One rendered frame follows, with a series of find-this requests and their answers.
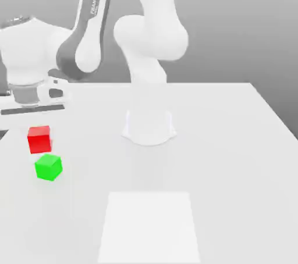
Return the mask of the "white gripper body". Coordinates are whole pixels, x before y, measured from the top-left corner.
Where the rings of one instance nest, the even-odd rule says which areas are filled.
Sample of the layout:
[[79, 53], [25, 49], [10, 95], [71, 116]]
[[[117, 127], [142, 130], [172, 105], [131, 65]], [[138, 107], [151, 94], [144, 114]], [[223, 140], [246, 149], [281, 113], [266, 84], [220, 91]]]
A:
[[0, 129], [47, 126], [64, 115], [66, 99], [54, 98], [48, 103], [21, 106], [12, 96], [0, 97]]

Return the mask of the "small red cube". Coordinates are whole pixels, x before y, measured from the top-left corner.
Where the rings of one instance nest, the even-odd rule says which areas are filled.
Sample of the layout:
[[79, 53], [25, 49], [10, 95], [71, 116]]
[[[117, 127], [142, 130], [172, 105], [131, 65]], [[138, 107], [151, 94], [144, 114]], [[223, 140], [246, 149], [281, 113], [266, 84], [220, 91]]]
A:
[[49, 126], [30, 127], [27, 134], [31, 154], [51, 152], [51, 138]]

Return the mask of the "small green cube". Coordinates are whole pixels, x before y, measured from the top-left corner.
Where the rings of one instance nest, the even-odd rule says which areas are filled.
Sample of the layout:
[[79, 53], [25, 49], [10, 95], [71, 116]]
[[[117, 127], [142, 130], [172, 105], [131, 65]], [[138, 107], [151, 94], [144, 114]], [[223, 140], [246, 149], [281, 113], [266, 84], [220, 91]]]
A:
[[43, 154], [34, 166], [37, 177], [48, 181], [54, 181], [63, 171], [61, 157], [53, 154]]

